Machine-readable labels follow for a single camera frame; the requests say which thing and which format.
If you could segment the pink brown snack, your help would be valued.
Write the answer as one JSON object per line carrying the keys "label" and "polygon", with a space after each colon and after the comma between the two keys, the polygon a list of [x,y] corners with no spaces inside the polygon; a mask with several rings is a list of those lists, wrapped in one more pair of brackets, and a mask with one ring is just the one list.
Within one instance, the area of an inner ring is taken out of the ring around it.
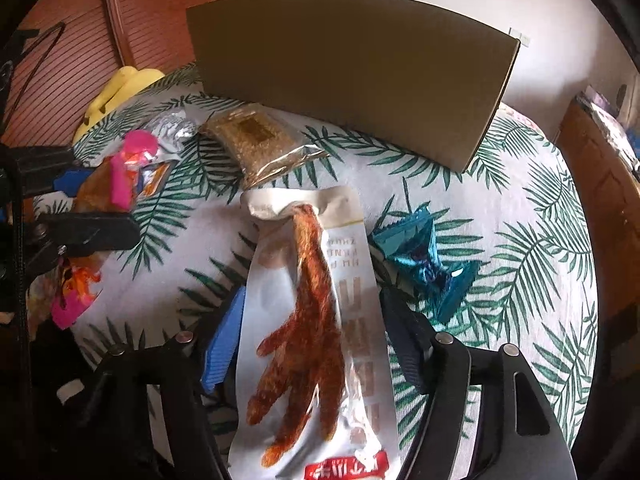
{"label": "pink brown snack", "polygon": [[137,196],[138,173],[157,154],[158,141],[146,130],[129,131],[119,150],[106,156],[80,186],[73,212],[128,212]]}

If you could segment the chicken foot snack packet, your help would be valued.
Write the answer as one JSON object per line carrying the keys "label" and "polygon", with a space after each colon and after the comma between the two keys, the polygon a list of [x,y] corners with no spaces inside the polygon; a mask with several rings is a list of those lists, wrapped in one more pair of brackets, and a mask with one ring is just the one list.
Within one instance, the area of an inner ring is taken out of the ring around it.
{"label": "chicken foot snack packet", "polygon": [[235,394],[235,479],[393,479],[390,359],[357,193],[263,188]]}

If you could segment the pink flame snack packet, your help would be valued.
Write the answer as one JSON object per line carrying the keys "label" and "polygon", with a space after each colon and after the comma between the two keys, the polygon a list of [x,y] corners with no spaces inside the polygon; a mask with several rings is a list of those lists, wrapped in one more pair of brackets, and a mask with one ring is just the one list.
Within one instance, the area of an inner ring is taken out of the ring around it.
{"label": "pink flame snack packet", "polygon": [[70,328],[98,298],[103,263],[102,254],[76,258],[62,256],[58,259],[51,316],[61,330]]}

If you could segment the white orange snack packet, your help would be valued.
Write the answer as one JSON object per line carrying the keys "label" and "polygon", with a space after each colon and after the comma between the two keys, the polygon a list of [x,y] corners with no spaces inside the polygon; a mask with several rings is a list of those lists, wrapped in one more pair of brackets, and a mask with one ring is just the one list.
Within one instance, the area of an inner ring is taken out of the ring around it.
{"label": "white orange snack packet", "polygon": [[154,162],[154,164],[143,166],[138,171],[136,187],[137,200],[145,200],[159,193],[166,184],[171,170],[176,162]]}

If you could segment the teal foil snack wrapper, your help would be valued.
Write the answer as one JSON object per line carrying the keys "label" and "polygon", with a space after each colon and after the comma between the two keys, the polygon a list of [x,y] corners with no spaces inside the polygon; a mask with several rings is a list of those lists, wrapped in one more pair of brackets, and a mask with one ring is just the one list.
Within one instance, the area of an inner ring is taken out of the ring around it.
{"label": "teal foil snack wrapper", "polygon": [[482,263],[458,261],[442,263],[436,244],[434,217],[420,206],[371,235],[373,246],[434,309],[437,322],[447,325],[460,308]]}

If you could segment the silver foil snack packet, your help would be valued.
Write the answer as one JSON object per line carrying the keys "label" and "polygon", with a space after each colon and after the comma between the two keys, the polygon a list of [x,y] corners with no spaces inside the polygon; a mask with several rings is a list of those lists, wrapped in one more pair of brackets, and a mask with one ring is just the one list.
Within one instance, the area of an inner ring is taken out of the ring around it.
{"label": "silver foil snack packet", "polygon": [[176,108],[154,116],[144,128],[157,138],[158,146],[164,151],[179,154],[198,132],[198,123],[183,108]]}

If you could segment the palm leaf bed sheet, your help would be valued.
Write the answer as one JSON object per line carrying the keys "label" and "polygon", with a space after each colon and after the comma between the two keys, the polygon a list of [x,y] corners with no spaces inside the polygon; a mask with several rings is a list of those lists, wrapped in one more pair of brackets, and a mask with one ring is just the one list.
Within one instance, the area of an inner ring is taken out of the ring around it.
{"label": "palm leaf bed sheet", "polygon": [[[242,204],[263,188],[347,186],[359,198],[373,270],[435,330],[440,374],[418,393],[385,330],[401,465],[393,479],[571,479],[570,446],[590,395],[597,291],[582,204],[559,150],[509,107],[492,118],[467,170],[455,172],[392,142],[267,107],[329,156],[242,189],[209,118],[248,104],[209,96],[193,65],[155,81],[74,145],[82,166],[115,154],[132,130],[183,108],[198,123],[163,189],[128,211],[141,240],[104,255],[101,292],[67,330],[40,342],[53,416],[38,479],[234,479],[239,346],[213,393],[201,386],[204,339],[246,287],[258,225]],[[427,206],[442,263],[482,263],[447,325],[371,242],[374,230]]]}

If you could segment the yellow Pikachu plush toy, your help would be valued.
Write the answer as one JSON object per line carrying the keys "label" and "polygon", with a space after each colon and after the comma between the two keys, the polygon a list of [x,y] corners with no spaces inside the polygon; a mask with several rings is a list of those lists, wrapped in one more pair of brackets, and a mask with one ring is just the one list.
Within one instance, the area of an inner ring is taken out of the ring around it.
{"label": "yellow Pikachu plush toy", "polygon": [[140,91],[154,84],[155,81],[162,79],[163,76],[165,74],[156,68],[137,70],[134,66],[124,66],[116,70],[111,79],[107,81],[107,84],[87,107],[84,117],[76,129],[72,143],[76,144],[104,116],[110,114],[120,104],[125,103]]}

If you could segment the wooden wardrobe door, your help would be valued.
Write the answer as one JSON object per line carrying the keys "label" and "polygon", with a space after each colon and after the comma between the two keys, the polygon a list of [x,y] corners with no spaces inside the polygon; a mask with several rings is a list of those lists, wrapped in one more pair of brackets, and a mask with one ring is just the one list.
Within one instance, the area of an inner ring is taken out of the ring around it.
{"label": "wooden wardrobe door", "polygon": [[1,141],[70,143],[116,70],[193,61],[186,9],[212,0],[1,0]]}

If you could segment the sesame cracker clear packet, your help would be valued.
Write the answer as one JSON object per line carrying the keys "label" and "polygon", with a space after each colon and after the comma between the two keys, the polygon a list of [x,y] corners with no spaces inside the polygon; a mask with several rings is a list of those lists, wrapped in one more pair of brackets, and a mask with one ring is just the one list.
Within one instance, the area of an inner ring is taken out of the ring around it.
{"label": "sesame cracker clear packet", "polygon": [[219,142],[242,172],[242,189],[283,177],[329,153],[259,104],[244,104],[206,120],[200,133]]}

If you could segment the wooden cabinet counter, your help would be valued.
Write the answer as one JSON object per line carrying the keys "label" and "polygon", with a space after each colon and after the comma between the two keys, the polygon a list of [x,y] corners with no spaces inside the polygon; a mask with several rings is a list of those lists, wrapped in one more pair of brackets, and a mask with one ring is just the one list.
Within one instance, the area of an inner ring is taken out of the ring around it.
{"label": "wooden cabinet counter", "polygon": [[579,98],[567,107],[556,146],[586,216],[600,315],[612,318],[639,303],[639,183]]}

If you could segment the brown cardboard box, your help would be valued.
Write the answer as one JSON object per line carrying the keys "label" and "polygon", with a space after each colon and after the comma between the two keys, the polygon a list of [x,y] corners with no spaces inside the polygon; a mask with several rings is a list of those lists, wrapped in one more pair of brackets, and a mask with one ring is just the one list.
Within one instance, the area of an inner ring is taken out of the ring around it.
{"label": "brown cardboard box", "polygon": [[416,0],[216,0],[186,12],[204,89],[469,166],[515,38]]}

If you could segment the folded patterned cloth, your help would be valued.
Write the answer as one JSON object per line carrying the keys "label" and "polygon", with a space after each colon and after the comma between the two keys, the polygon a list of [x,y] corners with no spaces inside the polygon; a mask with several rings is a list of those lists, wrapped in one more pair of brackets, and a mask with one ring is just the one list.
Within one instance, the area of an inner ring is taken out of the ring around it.
{"label": "folded patterned cloth", "polygon": [[639,179],[639,137],[634,130],[625,129],[617,120],[616,108],[591,86],[579,92],[575,100],[596,122],[626,168]]}

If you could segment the white wall switch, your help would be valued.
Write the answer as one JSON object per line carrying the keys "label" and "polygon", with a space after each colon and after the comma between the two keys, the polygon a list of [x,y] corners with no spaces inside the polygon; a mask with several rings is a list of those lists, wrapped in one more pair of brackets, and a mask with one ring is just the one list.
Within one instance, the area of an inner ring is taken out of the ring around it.
{"label": "white wall switch", "polygon": [[519,30],[511,27],[509,29],[509,35],[515,39],[517,39],[523,47],[528,47],[529,46],[529,38],[524,35],[522,32],[520,32]]}

